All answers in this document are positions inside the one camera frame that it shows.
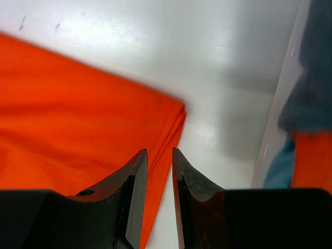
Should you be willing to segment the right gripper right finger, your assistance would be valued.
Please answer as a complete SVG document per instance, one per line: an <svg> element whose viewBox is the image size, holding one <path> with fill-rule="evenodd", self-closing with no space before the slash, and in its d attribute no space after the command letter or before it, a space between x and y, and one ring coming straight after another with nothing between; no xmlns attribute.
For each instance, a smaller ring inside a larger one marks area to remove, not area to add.
<svg viewBox="0 0 332 249"><path fill-rule="evenodd" d="M179 248L331 248L331 195L315 188L226 190L172 150Z"/></svg>

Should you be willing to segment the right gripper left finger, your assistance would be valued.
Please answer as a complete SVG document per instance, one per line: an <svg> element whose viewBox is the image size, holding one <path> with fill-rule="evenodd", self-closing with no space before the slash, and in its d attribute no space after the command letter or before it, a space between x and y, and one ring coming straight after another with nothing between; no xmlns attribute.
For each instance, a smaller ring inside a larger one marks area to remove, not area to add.
<svg viewBox="0 0 332 249"><path fill-rule="evenodd" d="M1 191L1 248L139 248L148 153L74 196Z"/></svg>

